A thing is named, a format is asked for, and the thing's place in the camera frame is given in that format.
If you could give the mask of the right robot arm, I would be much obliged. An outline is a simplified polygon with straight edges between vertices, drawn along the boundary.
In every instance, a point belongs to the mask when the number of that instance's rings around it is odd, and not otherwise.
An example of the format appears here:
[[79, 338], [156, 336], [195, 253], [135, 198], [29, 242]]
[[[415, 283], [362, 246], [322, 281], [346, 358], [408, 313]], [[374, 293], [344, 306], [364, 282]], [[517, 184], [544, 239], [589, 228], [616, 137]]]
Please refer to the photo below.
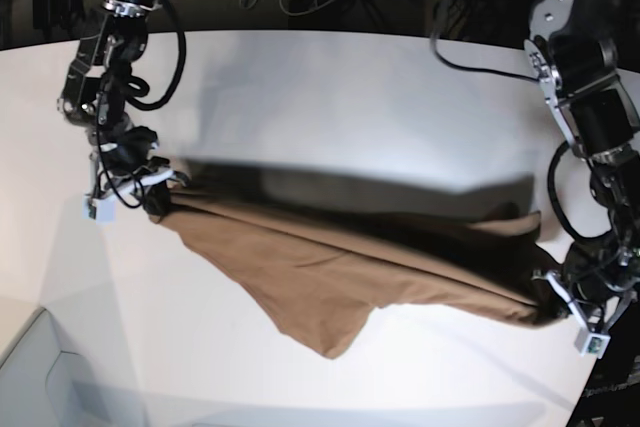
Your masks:
[[[169, 160], [153, 155], [155, 131], [137, 126], [127, 107], [151, 112], [169, 103], [186, 64], [186, 34], [169, 0], [100, 0], [90, 12], [76, 55], [66, 74], [57, 107], [65, 120], [83, 129], [91, 147], [91, 185], [84, 215], [113, 221], [117, 205], [158, 215], [169, 182], [185, 183]], [[165, 93], [146, 103], [149, 84], [133, 73], [148, 45], [148, 15], [166, 12], [178, 40], [177, 63]]]

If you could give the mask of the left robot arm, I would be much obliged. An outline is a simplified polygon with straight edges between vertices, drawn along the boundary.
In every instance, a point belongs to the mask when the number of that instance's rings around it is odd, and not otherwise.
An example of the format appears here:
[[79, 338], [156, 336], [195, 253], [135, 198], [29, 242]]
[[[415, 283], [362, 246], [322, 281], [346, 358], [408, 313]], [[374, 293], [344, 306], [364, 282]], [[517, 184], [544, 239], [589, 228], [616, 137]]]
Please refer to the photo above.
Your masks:
[[488, 294], [464, 295], [456, 307], [495, 320], [543, 325], [572, 314], [591, 333], [615, 322], [606, 312], [626, 305], [639, 281], [639, 154], [632, 139], [639, 116], [617, 70], [614, 32], [629, 0], [540, 0], [524, 44], [533, 81], [544, 93], [564, 141], [590, 171], [594, 199], [610, 222], [597, 237], [575, 235], [559, 267], [536, 265], [528, 286], [534, 301], [520, 306]]

